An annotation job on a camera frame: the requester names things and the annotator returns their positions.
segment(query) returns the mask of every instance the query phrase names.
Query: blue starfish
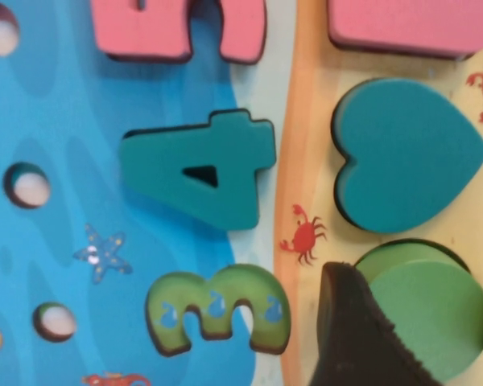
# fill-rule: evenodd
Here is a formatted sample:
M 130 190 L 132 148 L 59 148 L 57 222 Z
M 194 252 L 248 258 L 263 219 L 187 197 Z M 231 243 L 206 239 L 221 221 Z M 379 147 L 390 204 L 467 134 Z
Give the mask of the blue starfish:
M 103 240 L 90 224 L 86 224 L 85 228 L 89 246 L 75 252 L 73 257 L 80 261 L 87 261 L 94 267 L 94 284 L 101 282 L 105 271 L 109 268 L 116 269 L 120 273 L 132 273 L 130 264 L 116 254 L 126 238 L 123 232 L 118 232 Z

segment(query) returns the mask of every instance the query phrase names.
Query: beige surface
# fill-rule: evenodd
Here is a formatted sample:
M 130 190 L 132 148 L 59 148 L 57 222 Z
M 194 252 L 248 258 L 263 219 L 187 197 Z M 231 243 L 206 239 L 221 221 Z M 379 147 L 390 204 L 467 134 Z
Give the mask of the beige surface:
M 382 76 L 405 76 L 427 83 L 453 101 L 475 124 L 483 111 L 483 94 L 465 85 L 467 76 L 483 72 L 483 51 L 463 61 L 420 59 L 399 55 L 339 51 L 327 36 L 325 0 L 298 2 L 295 58 L 287 119 L 279 159 L 275 246 L 295 230 L 291 205 L 300 203 L 310 216 L 320 216 L 328 241 L 318 241 L 316 267 L 275 250 L 275 272 L 284 284 L 298 319 L 282 359 L 285 384 L 306 385 L 316 365 L 316 313 L 320 266 L 325 261 L 353 263 L 377 245 L 404 237 L 444 244 L 459 254 L 483 286 L 483 167 L 460 196 L 433 220 L 410 232 L 377 236 L 356 229 L 339 214 L 332 199 L 336 174 L 344 159 L 332 145 L 329 122 L 340 98 L 354 85 Z M 483 385 L 483 355 L 451 386 Z

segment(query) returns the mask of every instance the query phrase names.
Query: green circle piece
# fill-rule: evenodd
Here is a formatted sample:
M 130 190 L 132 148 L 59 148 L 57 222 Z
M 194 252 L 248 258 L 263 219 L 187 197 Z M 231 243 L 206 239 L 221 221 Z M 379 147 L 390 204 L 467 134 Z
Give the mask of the green circle piece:
M 440 382 L 483 350 L 483 289 L 444 247 L 405 240 L 356 265 L 395 333 Z

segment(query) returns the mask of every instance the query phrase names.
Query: teal heart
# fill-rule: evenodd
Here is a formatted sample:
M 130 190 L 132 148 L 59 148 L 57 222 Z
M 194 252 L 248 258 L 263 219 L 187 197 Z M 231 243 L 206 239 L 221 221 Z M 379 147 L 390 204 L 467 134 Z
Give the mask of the teal heart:
M 372 80 L 349 91 L 332 135 L 347 158 L 336 204 L 372 232 L 402 232 L 436 216 L 483 163 L 483 139 L 471 122 L 413 80 Z

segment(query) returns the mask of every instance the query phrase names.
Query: wooden puzzle board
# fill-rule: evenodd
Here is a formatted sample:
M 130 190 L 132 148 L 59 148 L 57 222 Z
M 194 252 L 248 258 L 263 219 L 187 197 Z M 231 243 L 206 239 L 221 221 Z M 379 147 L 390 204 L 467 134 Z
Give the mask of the wooden puzzle board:
M 336 209 L 332 189 L 344 159 L 332 144 L 329 122 L 340 98 L 362 81 L 409 77 L 442 92 L 475 124 L 483 109 L 479 88 L 465 85 L 469 74 L 483 71 L 483 51 L 454 62 L 412 56 L 339 51 L 326 35 L 325 1 L 297 3 L 295 53 L 279 159 L 275 207 L 275 245 L 294 232 L 290 206 L 301 203 L 325 219 L 328 242 L 318 242 L 320 267 L 325 261 L 354 263 L 370 249 L 390 240 L 417 237 L 447 245 L 464 258 L 483 286 L 483 167 L 461 195 L 442 213 L 409 232 L 374 235 L 350 225 Z M 316 366 L 316 313 L 320 287 L 317 268 L 297 268 L 296 261 L 275 250 L 275 274 L 287 289 L 295 324 L 283 355 L 286 385 L 306 385 Z M 483 355 L 451 386 L 483 385 Z
M 18 51 L 0 58 L 0 384 L 73 385 L 93 373 L 121 372 L 179 386 L 308 385 L 318 360 L 322 264 L 354 263 L 390 240 L 446 245 L 483 286 L 483 167 L 429 222 L 379 236 L 355 228 L 336 209 L 333 185 L 344 159 L 330 130 L 336 104 L 352 87 L 401 76 L 439 90 L 483 137 L 482 91 L 465 84 L 469 74 L 483 72 L 483 51 L 460 62 L 340 51 L 328 38 L 326 0 L 266 0 L 261 61 L 227 64 L 217 48 L 220 13 L 204 0 L 192 12 L 189 63 L 123 64 L 97 49 L 87 1 L 3 3 L 17 14 L 23 34 Z M 254 230 L 221 232 L 138 196 L 136 205 L 127 203 L 132 197 L 123 195 L 118 168 L 126 131 L 202 124 L 213 110 L 235 108 L 275 127 L 278 161 L 258 176 Z M 14 207 L 3 194 L 4 170 L 25 159 L 51 181 L 52 197 L 39 211 Z M 295 204 L 327 228 L 313 266 L 280 248 L 296 230 Z M 92 283 L 89 265 L 72 257 L 86 247 L 87 223 L 104 236 L 126 234 L 122 257 L 133 265 L 132 275 L 108 273 L 103 283 Z M 192 317 L 193 349 L 171 359 L 160 355 L 143 309 L 151 284 L 175 271 L 210 278 L 236 263 L 262 266 L 286 290 L 292 328 L 284 354 L 249 348 L 252 317 L 244 309 L 233 317 L 231 339 L 204 341 Z M 68 344 L 43 341 L 32 328 L 33 309 L 51 300 L 77 316 L 78 332 Z M 483 355 L 449 383 L 469 384 L 483 385 Z

